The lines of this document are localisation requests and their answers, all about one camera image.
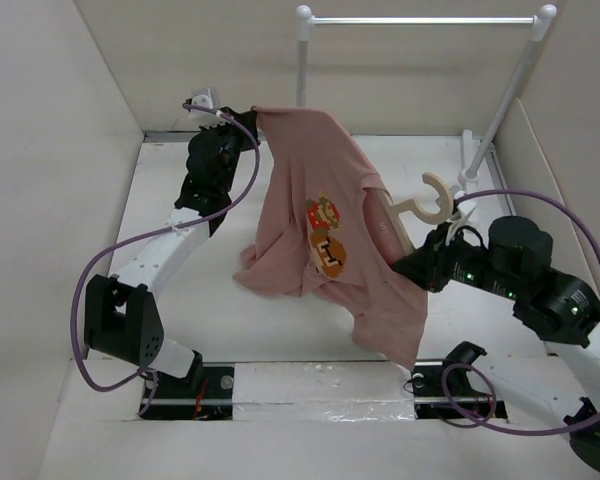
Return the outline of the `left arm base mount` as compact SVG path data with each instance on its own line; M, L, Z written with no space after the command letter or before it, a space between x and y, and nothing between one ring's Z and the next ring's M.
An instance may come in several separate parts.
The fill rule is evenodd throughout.
M225 421L233 419L234 363L207 363L195 354L184 378L157 373L144 378L138 415L156 421Z

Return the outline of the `pink t-shirt with pixel print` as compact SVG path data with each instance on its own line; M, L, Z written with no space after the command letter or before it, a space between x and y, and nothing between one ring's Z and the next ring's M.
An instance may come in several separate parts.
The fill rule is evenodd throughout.
M254 110L273 168L236 282L262 296L315 294L338 304L353 317L356 345L412 369L428 295L391 268L405 250L379 198L379 173L332 115Z

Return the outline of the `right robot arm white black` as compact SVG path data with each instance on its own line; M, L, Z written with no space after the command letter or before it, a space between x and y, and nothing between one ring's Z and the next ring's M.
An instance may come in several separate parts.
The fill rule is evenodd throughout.
M494 220L477 246L445 222L424 244L392 268L436 293L449 282L494 294L512 303L512 314L569 368L584 394L576 397L543 386L500 356L468 341L444 359L439 388L465 396L478 381L478 365L497 399L549 426L576 456L600 473L600 300L583 280L551 265L553 239L531 220Z

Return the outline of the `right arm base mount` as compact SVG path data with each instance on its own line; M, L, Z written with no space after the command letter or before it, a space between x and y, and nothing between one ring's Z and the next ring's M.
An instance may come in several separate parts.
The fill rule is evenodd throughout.
M418 360L403 390L413 395L414 411L418 420L462 420L460 415L444 395L442 375L446 367L463 363L472 365L477 359L486 356L486 350L468 341L459 343L444 358ZM447 389L463 409L479 419L494 409L494 419L507 420L507 410L501 400L471 386L468 372L464 369L451 371L447 376Z

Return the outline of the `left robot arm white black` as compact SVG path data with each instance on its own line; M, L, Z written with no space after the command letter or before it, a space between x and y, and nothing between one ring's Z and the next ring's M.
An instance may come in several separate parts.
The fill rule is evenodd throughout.
M218 123L189 142L180 194L165 226L133 237L143 249L110 276L83 271L72 307L84 310L82 332L91 350L136 366L181 396L202 387L200 353L171 339L157 299L190 254L211 239L238 202L230 197L239 158L258 151L257 114L228 107L213 111Z

